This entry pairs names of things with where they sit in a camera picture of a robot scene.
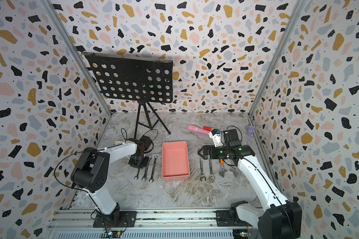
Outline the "long open-end wrench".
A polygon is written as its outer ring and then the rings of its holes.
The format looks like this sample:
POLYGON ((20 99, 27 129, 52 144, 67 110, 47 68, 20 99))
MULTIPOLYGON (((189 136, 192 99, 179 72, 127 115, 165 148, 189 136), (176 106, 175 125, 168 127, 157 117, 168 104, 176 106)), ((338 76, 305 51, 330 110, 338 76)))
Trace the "long open-end wrench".
POLYGON ((203 159, 199 160, 199 166, 200 166, 200 181, 204 182, 206 180, 206 176, 204 175, 204 171, 203 171, 203 159))
POLYGON ((208 165, 209 165, 209 180, 210 182, 214 182, 215 176, 213 173, 212 160, 210 158, 208 158, 208 165))

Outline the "orange handled adjustable wrench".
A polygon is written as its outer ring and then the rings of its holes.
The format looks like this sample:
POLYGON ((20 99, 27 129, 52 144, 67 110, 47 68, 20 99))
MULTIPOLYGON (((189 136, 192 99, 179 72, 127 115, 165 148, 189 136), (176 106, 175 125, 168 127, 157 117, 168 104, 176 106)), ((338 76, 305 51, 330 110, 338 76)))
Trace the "orange handled adjustable wrench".
POLYGON ((219 163, 219 165, 220 165, 220 170, 219 170, 219 176, 220 177, 222 177, 222 178, 224 178, 225 177, 225 173, 227 172, 227 170, 226 170, 226 168, 224 167, 224 161, 222 160, 222 159, 220 159, 219 160, 220 161, 220 163, 219 163))

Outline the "size 16 combination wrench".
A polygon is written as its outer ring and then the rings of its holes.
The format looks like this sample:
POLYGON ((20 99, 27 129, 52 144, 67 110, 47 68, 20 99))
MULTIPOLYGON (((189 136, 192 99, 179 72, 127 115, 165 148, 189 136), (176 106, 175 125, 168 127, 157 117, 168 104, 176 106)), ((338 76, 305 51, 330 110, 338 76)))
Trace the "size 16 combination wrench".
POLYGON ((152 167, 152 173, 151 173, 151 177, 149 179, 149 182, 154 182, 154 175, 155 175, 155 169, 156 169, 156 164, 157 164, 157 159, 158 159, 158 156, 155 155, 154 156, 154 163, 153 163, 153 167, 152 167))

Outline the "large silver adjustable wrench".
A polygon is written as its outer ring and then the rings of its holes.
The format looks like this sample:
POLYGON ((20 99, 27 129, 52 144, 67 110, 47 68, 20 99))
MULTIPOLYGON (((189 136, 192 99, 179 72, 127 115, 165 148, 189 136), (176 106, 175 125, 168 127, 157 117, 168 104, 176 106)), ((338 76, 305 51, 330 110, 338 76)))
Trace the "large silver adjustable wrench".
POLYGON ((235 166, 232 166, 229 171, 233 173, 235 178, 238 178, 241 175, 240 170, 235 166))

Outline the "pink plastic storage box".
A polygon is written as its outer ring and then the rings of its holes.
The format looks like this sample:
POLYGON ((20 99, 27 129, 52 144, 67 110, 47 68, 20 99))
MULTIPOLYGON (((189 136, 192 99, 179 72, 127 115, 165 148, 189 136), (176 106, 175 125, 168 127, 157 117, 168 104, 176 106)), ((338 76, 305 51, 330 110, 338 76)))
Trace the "pink plastic storage box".
POLYGON ((187 180, 190 176, 186 141, 162 145, 162 178, 166 182, 187 180))

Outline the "size 14 combination wrench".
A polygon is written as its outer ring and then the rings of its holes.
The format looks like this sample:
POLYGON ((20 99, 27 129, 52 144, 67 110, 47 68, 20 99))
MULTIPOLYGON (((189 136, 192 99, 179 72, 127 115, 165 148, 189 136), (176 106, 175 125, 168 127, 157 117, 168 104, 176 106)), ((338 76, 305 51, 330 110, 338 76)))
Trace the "size 14 combination wrench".
POLYGON ((147 161, 147 165, 145 167, 145 171, 144 171, 144 175, 142 177, 142 181, 146 182, 147 181, 147 174, 148 174, 148 169, 149 169, 149 164, 150 164, 151 159, 149 158, 147 161))

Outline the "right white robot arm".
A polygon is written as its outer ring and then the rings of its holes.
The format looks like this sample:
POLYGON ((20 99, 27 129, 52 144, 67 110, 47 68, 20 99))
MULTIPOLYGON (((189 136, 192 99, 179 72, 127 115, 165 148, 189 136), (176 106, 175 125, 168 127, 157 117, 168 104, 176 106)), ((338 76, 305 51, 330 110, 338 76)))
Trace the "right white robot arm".
POLYGON ((252 226, 262 239, 297 239, 301 236, 302 209, 297 202, 289 201, 270 180, 261 167, 255 152, 249 145, 243 145, 241 134, 236 129, 208 132, 212 145, 198 150, 203 160, 230 159, 232 168, 241 171, 253 187, 260 207, 247 201, 232 203, 227 216, 217 215, 222 225, 252 226))

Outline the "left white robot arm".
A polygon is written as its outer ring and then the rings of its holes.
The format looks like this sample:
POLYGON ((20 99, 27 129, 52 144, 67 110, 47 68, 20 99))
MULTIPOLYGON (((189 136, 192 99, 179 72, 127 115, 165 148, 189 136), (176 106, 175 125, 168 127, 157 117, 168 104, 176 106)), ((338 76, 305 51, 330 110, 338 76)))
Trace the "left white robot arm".
POLYGON ((148 136, 128 139, 125 142, 103 149, 86 148, 71 174, 71 180, 80 190, 89 194, 97 208, 97 214, 105 223, 115 225, 120 221, 119 204, 105 186, 109 165, 129 157, 131 167, 141 169, 148 165, 147 153, 151 152, 153 140, 148 136))

